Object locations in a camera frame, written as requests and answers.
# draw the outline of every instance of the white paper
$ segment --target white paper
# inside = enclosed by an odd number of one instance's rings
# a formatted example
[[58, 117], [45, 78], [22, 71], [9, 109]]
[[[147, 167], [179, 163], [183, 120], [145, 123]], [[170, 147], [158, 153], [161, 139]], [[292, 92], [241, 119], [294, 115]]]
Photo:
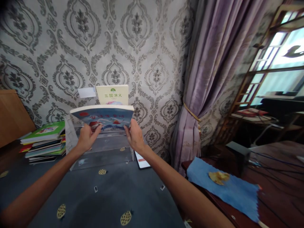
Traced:
[[96, 93], [93, 87], [78, 89], [78, 93], [80, 98], [96, 97]]

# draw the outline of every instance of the curtain tieback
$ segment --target curtain tieback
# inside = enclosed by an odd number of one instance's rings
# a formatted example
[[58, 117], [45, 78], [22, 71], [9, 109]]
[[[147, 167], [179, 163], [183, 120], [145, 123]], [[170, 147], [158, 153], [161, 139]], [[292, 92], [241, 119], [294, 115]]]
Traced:
[[190, 111], [190, 109], [188, 109], [188, 107], [184, 101], [183, 101], [183, 103], [184, 103], [185, 109], [197, 120], [198, 123], [200, 123], [201, 120], [196, 115], [194, 115], [193, 112]]

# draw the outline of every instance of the window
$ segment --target window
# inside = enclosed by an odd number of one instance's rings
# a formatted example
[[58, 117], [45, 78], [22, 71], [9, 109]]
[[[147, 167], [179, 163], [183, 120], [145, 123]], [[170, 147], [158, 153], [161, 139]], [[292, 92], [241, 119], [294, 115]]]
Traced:
[[240, 106], [259, 105], [262, 96], [274, 92], [304, 96], [304, 8], [279, 8], [248, 74], [248, 89], [240, 94]]

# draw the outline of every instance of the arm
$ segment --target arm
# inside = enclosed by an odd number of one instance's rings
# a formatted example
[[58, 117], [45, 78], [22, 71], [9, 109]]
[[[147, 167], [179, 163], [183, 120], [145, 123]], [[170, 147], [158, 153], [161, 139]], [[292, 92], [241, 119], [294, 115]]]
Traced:
[[131, 121], [131, 133], [125, 126], [130, 146], [155, 170], [180, 207], [199, 227], [234, 227], [229, 219], [193, 184], [187, 181], [144, 144], [136, 120]]
[[42, 177], [21, 193], [2, 213], [1, 222], [5, 227], [27, 227], [49, 198], [62, 178], [81, 155], [89, 150], [101, 131], [101, 125], [92, 133], [84, 125], [76, 147], [62, 160], [50, 168]]

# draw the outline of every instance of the wooden cabinet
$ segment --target wooden cabinet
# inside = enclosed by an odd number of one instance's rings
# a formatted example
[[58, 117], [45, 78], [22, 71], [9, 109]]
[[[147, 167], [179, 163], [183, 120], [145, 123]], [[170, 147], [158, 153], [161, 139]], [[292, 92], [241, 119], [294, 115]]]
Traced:
[[16, 90], [0, 90], [0, 147], [35, 129]]

